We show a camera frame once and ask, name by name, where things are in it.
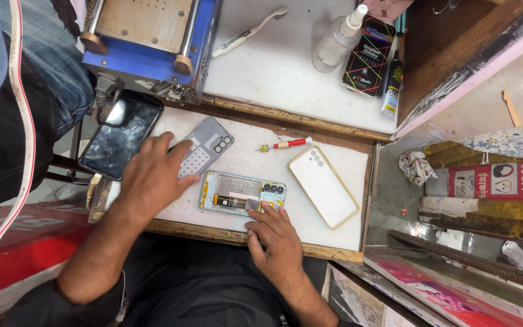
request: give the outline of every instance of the crumpled paper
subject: crumpled paper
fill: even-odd
[[[407,152],[399,156],[399,168],[405,173],[407,178],[419,186],[429,178],[437,178],[433,168],[427,160],[424,160],[423,152]]]

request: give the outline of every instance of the phone display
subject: phone display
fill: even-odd
[[[265,212],[261,201],[277,210],[285,199],[285,184],[209,170],[205,173],[199,206],[248,216],[249,209]]]
[[[152,131],[163,105],[124,90],[80,156],[82,167],[113,180],[121,180],[124,167]]]
[[[340,227],[359,212],[356,200],[318,146],[292,159],[288,169],[330,229]]]

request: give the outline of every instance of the white cable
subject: white cable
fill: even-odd
[[[20,0],[9,0],[11,8],[11,47],[9,49],[9,81],[15,94],[15,100],[18,102],[19,111],[21,113],[21,121],[23,122],[23,130],[25,132],[25,161],[23,166],[23,178],[21,180],[21,188],[13,208],[9,212],[4,223],[0,227],[0,240],[7,229],[11,226],[19,211],[27,199],[27,194],[30,192],[31,180],[34,174],[34,160],[35,160],[35,131],[34,121],[31,117],[30,106],[27,103],[23,85],[21,83],[21,39],[23,37],[22,19],[21,19],[21,3]]]

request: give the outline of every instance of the white phone case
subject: white phone case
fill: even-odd
[[[288,169],[330,229],[337,229],[359,212],[356,200],[318,146],[292,159]]]

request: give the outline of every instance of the person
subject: person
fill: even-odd
[[[46,175],[54,143],[83,119],[94,102],[94,78],[81,63],[83,47],[78,48],[77,39],[85,7],[84,0],[21,0],[20,71],[36,143],[31,190]],[[10,39],[9,0],[0,0],[0,203],[18,195],[25,160],[23,122],[6,74]]]
[[[124,170],[119,197],[57,279],[34,288],[5,326],[356,326],[339,321],[302,266],[301,241],[283,206],[250,210],[248,249],[143,234],[149,221],[200,180],[177,179],[192,145],[167,154],[171,132],[151,137]],[[265,241],[264,249],[259,237]]]

